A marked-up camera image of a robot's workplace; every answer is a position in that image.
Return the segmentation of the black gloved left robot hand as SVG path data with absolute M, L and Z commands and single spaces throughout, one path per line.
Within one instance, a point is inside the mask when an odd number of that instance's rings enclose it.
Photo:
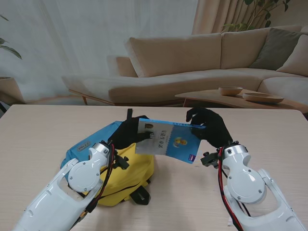
M 132 117 L 123 121 L 117 130 L 108 139 L 109 144 L 113 144 L 117 150 L 128 148 L 134 143 L 151 139 L 154 137 L 152 132 L 138 132 L 138 125 L 140 119 L 149 119 L 147 116 L 142 115 Z

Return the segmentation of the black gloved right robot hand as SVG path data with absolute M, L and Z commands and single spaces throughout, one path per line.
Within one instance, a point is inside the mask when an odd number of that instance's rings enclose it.
M 227 130 L 223 118 L 206 108 L 192 108 L 186 113 L 186 122 L 202 125 L 204 129 L 192 128 L 191 132 L 200 140 L 206 140 L 215 148 L 231 145 L 233 139 Z

